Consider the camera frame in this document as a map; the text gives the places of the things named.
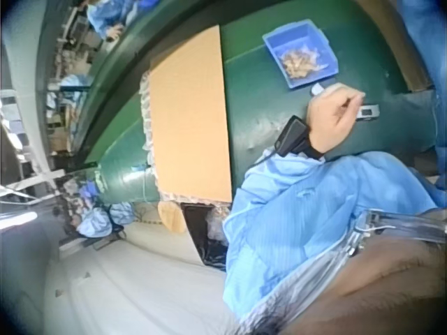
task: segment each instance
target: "small metal component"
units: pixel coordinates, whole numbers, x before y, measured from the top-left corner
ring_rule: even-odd
[[[357,113],[357,121],[369,121],[377,119],[380,115],[379,105],[364,105]]]

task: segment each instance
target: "clear plastic bag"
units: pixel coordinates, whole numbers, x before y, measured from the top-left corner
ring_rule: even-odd
[[[230,214],[228,207],[215,207],[207,215],[208,238],[220,241],[224,246],[228,245],[222,223]]]

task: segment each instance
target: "fluorescent light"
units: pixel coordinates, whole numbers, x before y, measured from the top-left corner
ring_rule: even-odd
[[[23,144],[20,142],[19,137],[14,133],[9,133],[8,138],[11,141],[11,144],[13,147],[15,147],[17,150],[23,149]]]
[[[13,227],[14,225],[23,225],[29,221],[33,221],[37,218],[37,213],[34,211],[28,211],[27,213],[16,215],[8,218],[0,217],[0,229]]]
[[[126,175],[123,177],[123,181],[124,181],[125,183],[127,183],[127,182],[129,182],[129,181],[131,181],[131,180],[134,180],[134,179],[139,178],[140,176],[143,176],[144,173],[145,173],[144,171],[134,171],[134,172],[131,172],[131,173],[129,173],[129,174],[126,174]]]

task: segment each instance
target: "white component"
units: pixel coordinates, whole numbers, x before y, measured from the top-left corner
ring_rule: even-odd
[[[380,115],[379,105],[364,105],[360,107],[357,113],[357,120],[371,120],[376,119]]]
[[[324,87],[322,87],[320,85],[319,82],[317,82],[314,86],[312,86],[312,88],[310,89],[310,93],[312,94],[312,96],[317,96],[319,95],[322,91],[324,91]]]

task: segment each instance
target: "cable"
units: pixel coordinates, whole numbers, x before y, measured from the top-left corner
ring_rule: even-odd
[[[252,169],[252,168],[254,168],[254,167],[256,167],[256,166],[258,166],[258,165],[260,165],[260,164],[262,164],[262,163],[264,163],[264,162],[266,162],[266,161],[268,161],[269,159],[271,159],[274,155],[276,155],[277,154],[277,150],[275,149],[275,150],[273,150],[268,156],[266,156],[266,157],[264,157],[263,159],[261,159],[259,162],[256,162],[256,163],[254,163],[254,164],[251,164],[250,166],[249,166],[249,168],[248,168],[248,170],[250,170],[250,169]]]

